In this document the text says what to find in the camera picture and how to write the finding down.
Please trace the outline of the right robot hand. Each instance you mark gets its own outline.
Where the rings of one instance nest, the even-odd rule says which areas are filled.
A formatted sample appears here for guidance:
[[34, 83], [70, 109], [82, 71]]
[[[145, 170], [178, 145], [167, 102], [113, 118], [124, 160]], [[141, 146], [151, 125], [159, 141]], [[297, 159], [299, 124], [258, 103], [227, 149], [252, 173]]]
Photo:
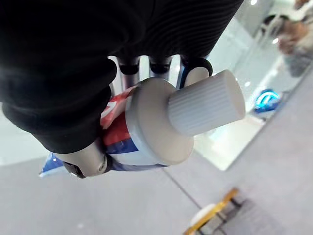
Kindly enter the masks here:
[[239, 0], [3, 0], [4, 115], [79, 178], [184, 162], [241, 120], [233, 74], [206, 60]]

